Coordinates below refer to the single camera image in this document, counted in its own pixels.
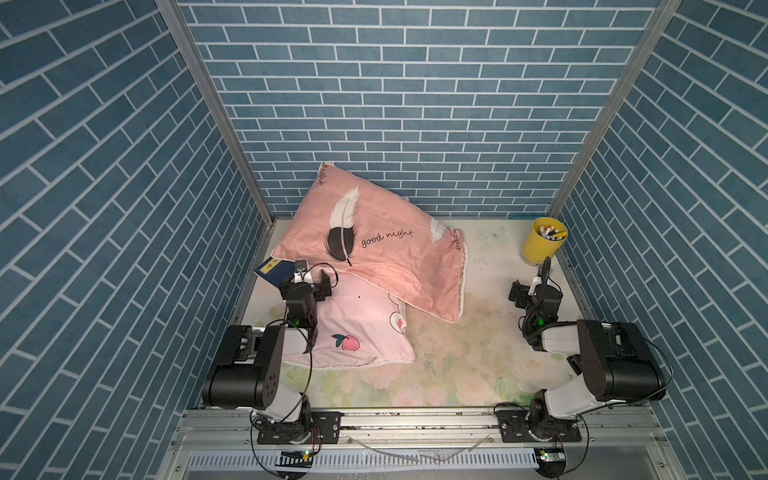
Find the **light pink bunny pillow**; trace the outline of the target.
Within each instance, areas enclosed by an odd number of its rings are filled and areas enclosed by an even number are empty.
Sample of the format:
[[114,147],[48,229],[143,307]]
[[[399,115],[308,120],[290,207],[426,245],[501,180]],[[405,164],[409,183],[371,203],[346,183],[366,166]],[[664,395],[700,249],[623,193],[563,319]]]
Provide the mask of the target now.
[[405,335],[406,305],[397,297],[347,273],[332,295],[317,304],[317,338],[305,351],[304,337],[288,332],[282,360],[318,370],[365,368],[415,360]]

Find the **salmon pink feather pillow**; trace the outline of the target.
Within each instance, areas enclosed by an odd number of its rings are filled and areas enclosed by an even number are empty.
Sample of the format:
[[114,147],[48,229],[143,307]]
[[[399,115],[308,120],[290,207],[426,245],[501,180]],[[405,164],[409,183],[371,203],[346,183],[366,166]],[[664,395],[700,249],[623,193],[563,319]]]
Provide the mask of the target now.
[[272,255],[328,263],[446,322],[463,314],[462,231],[330,163],[319,168]]

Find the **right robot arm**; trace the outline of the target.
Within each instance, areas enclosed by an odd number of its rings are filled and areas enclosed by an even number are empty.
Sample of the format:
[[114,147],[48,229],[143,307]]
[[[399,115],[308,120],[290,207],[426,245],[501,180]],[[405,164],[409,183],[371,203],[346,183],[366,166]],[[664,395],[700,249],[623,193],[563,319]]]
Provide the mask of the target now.
[[574,371],[568,383],[534,395],[527,415],[534,435],[552,437],[586,413],[664,397],[672,377],[662,373],[635,324],[561,320],[562,292],[541,278],[532,285],[515,281],[509,300],[525,312],[519,329],[526,343],[537,352],[565,356]]

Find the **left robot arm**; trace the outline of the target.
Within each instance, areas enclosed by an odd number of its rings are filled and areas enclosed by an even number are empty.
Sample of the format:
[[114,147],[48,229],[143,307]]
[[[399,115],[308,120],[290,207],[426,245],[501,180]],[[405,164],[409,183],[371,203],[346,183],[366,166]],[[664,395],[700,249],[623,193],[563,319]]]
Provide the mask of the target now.
[[304,356],[314,367],[318,336],[317,306],[332,295],[338,281],[324,270],[315,279],[304,263],[283,280],[279,291],[285,302],[283,317],[263,328],[228,327],[202,387],[202,402],[220,409],[249,408],[255,425],[303,428],[311,425],[307,394],[280,382],[283,361]]

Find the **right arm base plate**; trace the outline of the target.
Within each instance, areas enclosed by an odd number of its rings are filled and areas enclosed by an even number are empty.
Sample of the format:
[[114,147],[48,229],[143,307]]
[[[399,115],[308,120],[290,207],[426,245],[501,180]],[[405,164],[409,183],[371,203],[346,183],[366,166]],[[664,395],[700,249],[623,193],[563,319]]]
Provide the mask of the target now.
[[582,441],[577,420],[562,420],[527,409],[496,410],[504,443],[579,443]]

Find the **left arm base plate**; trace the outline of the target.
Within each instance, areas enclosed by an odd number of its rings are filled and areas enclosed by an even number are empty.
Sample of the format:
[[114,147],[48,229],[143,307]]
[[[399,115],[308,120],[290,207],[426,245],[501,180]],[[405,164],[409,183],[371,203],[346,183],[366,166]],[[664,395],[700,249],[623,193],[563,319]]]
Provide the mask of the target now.
[[294,422],[270,422],[257,416],[253,422],[260,445],[337,444],[343,415],[338,411],[312,410]]

